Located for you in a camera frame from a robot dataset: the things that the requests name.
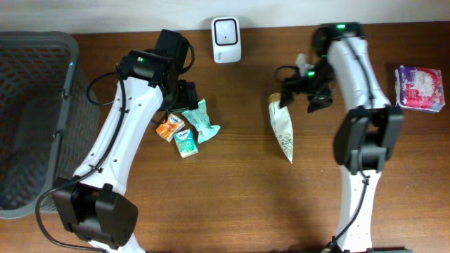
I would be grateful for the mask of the teal Kleenex tissue pack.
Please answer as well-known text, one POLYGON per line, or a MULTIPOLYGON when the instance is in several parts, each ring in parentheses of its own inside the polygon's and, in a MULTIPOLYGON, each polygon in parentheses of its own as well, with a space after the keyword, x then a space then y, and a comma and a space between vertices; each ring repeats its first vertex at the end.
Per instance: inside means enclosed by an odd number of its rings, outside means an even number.
POLYGON ((198 153, 193 133, 190 129, 180 131, 174 135, 174 140, 182 158, 190 157, 198 153))

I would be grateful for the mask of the mint green wipes pouch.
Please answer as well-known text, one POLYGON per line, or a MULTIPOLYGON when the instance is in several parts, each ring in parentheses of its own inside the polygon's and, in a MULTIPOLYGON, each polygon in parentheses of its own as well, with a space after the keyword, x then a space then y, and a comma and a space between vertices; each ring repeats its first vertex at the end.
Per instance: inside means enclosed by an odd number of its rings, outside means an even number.
POLYGON ((213 125, 207 114, 207 103, 205 99, 198 102, 198 108, 186 110, 182 115, 195 127, 198 132, 198 143, 204 143, 217 135, 221 127, 213 125))

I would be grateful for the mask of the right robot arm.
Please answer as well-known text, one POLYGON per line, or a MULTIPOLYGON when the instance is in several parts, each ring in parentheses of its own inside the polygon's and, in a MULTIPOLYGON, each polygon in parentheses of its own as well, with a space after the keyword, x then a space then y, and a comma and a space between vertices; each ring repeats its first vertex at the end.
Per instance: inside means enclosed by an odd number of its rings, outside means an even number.
POLYGON ((297 94, 307 96, 309 113, 333 103, 330 83, 337 81, 346 115, 333 140, 340 167, 342 197, 335 235, 323 252, 374 252, 371 220, 378 182, 392 157, 404 121, 380 88, 368 56, 368 42, 358 22, 319 25, 311 39, 318 62, 285 78, 280 107, 297 94))

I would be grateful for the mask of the white leaf-print tube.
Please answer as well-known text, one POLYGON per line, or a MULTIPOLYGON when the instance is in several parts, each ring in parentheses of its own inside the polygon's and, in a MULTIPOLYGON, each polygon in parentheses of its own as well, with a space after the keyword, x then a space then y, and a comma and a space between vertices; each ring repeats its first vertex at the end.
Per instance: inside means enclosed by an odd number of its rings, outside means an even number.
POLYGON ((271 94, 268 101, 269 118, 274 135, 289 163, 293 163, 294 134, 288 108, 281 107, 280 93, 271 94))

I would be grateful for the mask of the red purple pad package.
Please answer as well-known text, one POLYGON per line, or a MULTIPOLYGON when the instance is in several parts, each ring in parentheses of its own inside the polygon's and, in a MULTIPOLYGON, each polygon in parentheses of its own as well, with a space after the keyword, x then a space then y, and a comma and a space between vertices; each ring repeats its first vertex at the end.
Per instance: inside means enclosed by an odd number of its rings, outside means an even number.
POLYGON ((401 65, 394 75, 396 105, 399 107, 439 112, 445 106, 441 70, 401 65))

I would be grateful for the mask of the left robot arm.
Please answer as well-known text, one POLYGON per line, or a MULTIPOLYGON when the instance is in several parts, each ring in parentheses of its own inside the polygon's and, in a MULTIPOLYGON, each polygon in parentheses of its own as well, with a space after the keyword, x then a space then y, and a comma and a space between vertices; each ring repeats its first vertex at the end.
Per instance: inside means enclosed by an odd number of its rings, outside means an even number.
POLYGON ((59 178, 51 197, 64 229, 93 252, 143 252, 134 229, 138 208, 124 194, 131 164, 157 112, 198 108, 189 70, 193 46, 178 32, 162 30, 155 48, 130 51, 116 65, 117 92, 93 147, 71 179, 59 178))

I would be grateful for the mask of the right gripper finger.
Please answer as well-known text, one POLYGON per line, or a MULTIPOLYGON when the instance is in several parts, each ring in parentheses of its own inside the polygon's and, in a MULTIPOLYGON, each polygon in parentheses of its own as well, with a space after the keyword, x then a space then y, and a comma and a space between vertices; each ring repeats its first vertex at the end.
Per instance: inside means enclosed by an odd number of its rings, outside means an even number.
POLYGON ((283 90, 281 92, 281 99, 279 103, 280 108, 289 106, 293 102, 293 93, 290 90, 283 90))
POLYGON ((333 104, 333 99, 330 96, 308 96, 307 100, 309 101, 307 108, 308 113, 322 110, 333 104))

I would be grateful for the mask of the orange Kleenex tissue pack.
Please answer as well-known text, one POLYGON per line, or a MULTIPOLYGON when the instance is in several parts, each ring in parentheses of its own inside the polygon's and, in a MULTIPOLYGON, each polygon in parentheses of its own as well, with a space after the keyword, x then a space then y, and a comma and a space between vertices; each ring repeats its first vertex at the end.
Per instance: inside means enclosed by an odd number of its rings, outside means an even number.
POLYGON ((181 131, 185 126, 185 121, 179 116, 171 113, 168 115, 167 120, 160 124, 156 131, 156 134, 162 139, 170 142, 178 131, 181 131))

